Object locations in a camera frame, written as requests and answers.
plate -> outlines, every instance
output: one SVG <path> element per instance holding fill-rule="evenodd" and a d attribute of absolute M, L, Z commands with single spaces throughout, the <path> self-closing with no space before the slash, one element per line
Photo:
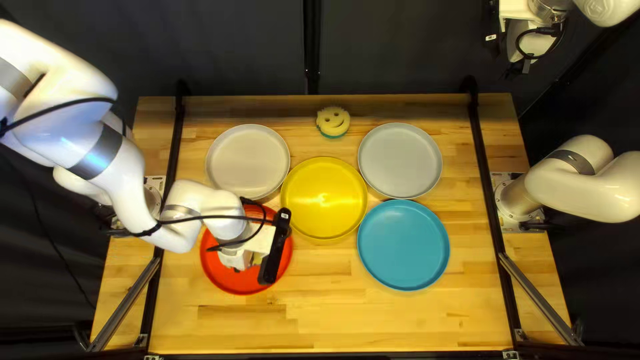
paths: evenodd
<path fill-rule="evenodd" d="M 410 200 L 389 200 L 371 209 L 358 230 L 358 254 L 380 283 L 401 291 L 424 289 L 449 261 L 449 237 L 440 219 Z"/>
<path fill-rule="evenodd" d="M 245 124 L 220 134 L 209 148 L 205 169 L 214 188 L 260 199 L 278 189 L 289 171 L 287 143 L 272 129 Z"/>
<path fill-rule="evenodd" d="M 272 220 L 273 216 L 276 215 L 276 212 L 266 206 L 264 206 L 264 209 L 267 212 L 267 219 Z M 248 217 L 262 218 L 262 210 L 258 206 L 245 205 L 244 212 Z M 234 269 L 227 268 L 225 265 L 222 265 L 217 252 L 207 252 L 209 247 L 217 244 L 218 242 L 211 232 L 209 232 L 209 230 L 205 230 L 202 235 L 202 242 L 200 243 L 200 263 L 202 264 L 202 270 L 204 270 L 204 273 L 207 275 L 209 280 L 219 289 L 234 295 L 251 295 L 266 290 L 273 285 L 258 284 L 258 273 L 260 272 L 259 266 L 252 266 L 245 271 L 235 272 Z M 289 267 L 292 253 L 293 240 L 291 237 L 288 237 L 287 241 L 284 243 L 276 282 L 278 282 L 278 279 L 281 278 L 287 270 L 287 267 Z"/>
<path fill-rule="evenodd" d="M 367 185 L 351 165 L 328 157 L 303 161 L 282 184 L 280 202 L 291 227 L 313 240 L 339 239 L 367 212 Z"/>
<path fill-rule="evenodd" d="M 367 184 L 395 199 L 412 199 L 431 190 L 442 173 L 438 145 L 409 124 L 380 125 L 360 142 L 358 167 Z"/>

wooden table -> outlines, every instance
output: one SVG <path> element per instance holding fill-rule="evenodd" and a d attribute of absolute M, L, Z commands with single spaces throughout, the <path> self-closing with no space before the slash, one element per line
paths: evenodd
<path fill-rule="evenodd" d="M 151 352 L 232 354 L 257 352 L 395 352 L 502 350 L 511 346 L 487 214 L 466 110 L 467 96 L 350 95 L 188 97 L 177 178 L 208 183 L 204 158 L 212 141 L 239 124 L 277 131 L 291 152 L 291 167 L 333 156 L 356 169 L 358 145 L 372 128 L 407 122 L 429 133 L 443 160 L 442 178 L 416 199 L 434 211 L 449 233 L 451 258 L 442 278 L 415 293 L 390 290 L 362 266 L 355 234 L 338 245 L 317 246 L 294 233 L 285 276 L 262 293 L 238 297 L 217 289 L 200 266 L 199 246 L 165 252 Z M 327 139 L 315 113 L 339 105 L 352 116 L 346 136 Z M 509 94 L 481 94 L 479 108 L 492 171 L 526 171 L 527 157 Z M 171 143 L 173 98 L 140 99 L 134 136 L 148 175 L 164 174 Z M 384 197 L 369 189 L 369 208 Z M 266 204 L 280 207 L 278 194 Z M 568 322 L 546 234 L 505 234 L 509 256 Z M 151 245 L 112 239 L 92 335 L 151 258 Z M 560 343 L 551 326 L 514 282 L 523 330 Z M 108 348 L 129 347 L 140 331 L 141 296 Z"/>

blue plate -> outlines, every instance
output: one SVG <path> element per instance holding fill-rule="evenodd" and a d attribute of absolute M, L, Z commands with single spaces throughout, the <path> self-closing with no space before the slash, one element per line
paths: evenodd
<path fill-rule="evenodd" d="M 367 271 L 389 288 L 424 289 L 444 273 L 449 237 L 440 219 L 410 200 L 371 209 L 358 230 L 358 254 Z"/>

yellow plate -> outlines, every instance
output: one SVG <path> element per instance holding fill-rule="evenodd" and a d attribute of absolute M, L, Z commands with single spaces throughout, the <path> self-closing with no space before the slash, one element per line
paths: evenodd
<path fill-rule="evenodd" d="M 342 160 L 312 158 L 289 172 L 280 201 L 291 210 L 295 230 L 315 240 L 335 240 L 360 225 L 367 212 L 367 185 Z"/>

white plate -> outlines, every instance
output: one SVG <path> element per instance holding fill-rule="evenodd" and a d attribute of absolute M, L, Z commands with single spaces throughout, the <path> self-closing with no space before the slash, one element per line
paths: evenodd
<path fill-rule="evenodd" d="M 438 145 L 409 124 L 380 125 L 362 139 L 358 167 L 367 184 L 395 199 L 412 199 L 431 190 L 442 173 Z"/>
<path fill-rule="evenodd" d="M 289 162 L 289 148 L 278 133 L 266 126 L 245 124 L 213 141 L 205 169 L 214 188 L 255 200 L 282 184 Z"/>

